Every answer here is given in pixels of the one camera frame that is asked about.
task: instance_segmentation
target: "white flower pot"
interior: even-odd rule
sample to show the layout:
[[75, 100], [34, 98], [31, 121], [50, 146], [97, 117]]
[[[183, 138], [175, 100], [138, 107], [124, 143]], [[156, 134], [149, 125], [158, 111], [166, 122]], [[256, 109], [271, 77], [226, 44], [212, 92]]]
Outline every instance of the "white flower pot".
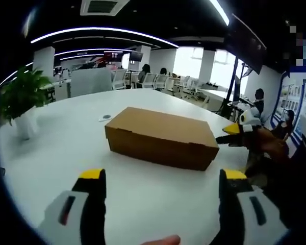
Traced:
[[37, 133], [37, 123], [34, 115], [34, 109], [35, 107], [31, 108], [20, 117], [14, 119], [16, 123], [17, 135], [23, 140], [30, 139]]

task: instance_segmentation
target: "black ceiling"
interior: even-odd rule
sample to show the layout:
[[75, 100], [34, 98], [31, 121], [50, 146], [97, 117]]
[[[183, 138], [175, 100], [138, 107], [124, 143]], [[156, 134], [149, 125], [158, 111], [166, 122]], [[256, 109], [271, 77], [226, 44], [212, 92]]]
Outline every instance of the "black ceiling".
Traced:
[[[258, 35], [267, 46], [265, 64], [277, 70], [288, 65], [283, 54], [295, 49], [295, 34], [289, 33], [286, 20], [298, 25], [306, 34], [306, 5], [294, 6], [288, 1], [271, 0], [218, 0], [227, 16], [235, 13]], [[209, 0], [131, 0], [116, 16], [80, 16], [82, 0], [13, 1], [1, 19], [0, 37], [5, 40], [2, 52], [3, 73], [6, 75], [18, 66], [32, 60], [33, 52], [52, 45], [56, 53], [97, 47], [127, 48], [140, 42], [153, 48], [172, 48], [146, 37], [111, 31], [80, 31], [56, 35], [34, 44], [30, 41], [59, 30], [77, 27], [112, 27], [153, 35], [171, 41], [179, 37], [224, 37], [227, 26]], [[25, 38], [22, 27], [29, 13], [34, 19]], [[179, 46], [195, 45], [206, 49], [223, 48], [213, 41], [171, 41]]]

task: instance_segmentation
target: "box lid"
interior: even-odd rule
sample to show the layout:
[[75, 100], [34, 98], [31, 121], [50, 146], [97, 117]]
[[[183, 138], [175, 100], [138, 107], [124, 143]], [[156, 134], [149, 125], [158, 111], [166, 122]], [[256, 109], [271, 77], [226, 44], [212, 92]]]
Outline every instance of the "box lid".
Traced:
[[206, 121], [161, 112], [127, 107], [112, 119], [106, 127], [131, 131], [154, 138], [218, 148]]

